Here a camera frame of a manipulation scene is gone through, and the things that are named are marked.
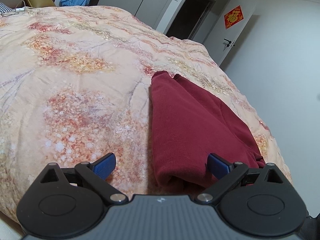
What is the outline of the dark red knitted garment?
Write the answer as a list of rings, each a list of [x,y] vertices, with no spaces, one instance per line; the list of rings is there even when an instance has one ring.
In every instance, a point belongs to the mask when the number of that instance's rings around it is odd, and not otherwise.
[[[151,80],[152,160],[156,182],[170,193],[193,193],[217,179],[208,155],[262,168],[265,161],[248,126],[218,97],[176,74]]]

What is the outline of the peach floral bed quilt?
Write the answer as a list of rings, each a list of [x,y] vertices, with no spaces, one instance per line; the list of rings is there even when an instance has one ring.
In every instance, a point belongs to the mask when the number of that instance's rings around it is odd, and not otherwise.
[[[108,152],[110,182],[128,196],[159,193],[151,168],[149,88],[160,70],[220,98],[266,161],[290,170],[269,128],[206,48],[169,38],[108,6],[46,7],[1,18],[1,213],[49,162],[72,167]]]

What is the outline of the white room door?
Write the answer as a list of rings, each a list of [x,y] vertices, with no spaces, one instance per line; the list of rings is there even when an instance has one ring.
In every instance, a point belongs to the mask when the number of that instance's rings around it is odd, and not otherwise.
[[[223,51],[223,39],[226,38],[236,42],[255,11],[257,1],[258,0],[230,0],[227,3],[220,17],[217,19],[216,24],[212,27],[204,41],[204,46],[215,63],[221,64],[231,50],[227,49]],[[239,5],[241,6],[244,19],[232,27],[225,29],[224,15]]]

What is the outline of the red diamond door decoration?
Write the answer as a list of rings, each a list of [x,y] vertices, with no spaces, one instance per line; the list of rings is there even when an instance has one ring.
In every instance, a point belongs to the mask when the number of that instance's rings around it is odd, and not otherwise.
[[[237,6],[228,13],[226,13],[223,17],[225,29],[232,27],[233,25],[237,24],[238,22],[244,19],[241,6]]]

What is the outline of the checkered blue white pillow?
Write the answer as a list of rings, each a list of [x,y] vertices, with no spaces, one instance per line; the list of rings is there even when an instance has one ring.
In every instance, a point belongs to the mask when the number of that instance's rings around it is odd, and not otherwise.
[[[15,13],[14,9],[6,6],[3,3],[0,3],[0,15],[1,16],[3,16],[3,17],[10,16],[10,15],[12,15],[14,13]]]

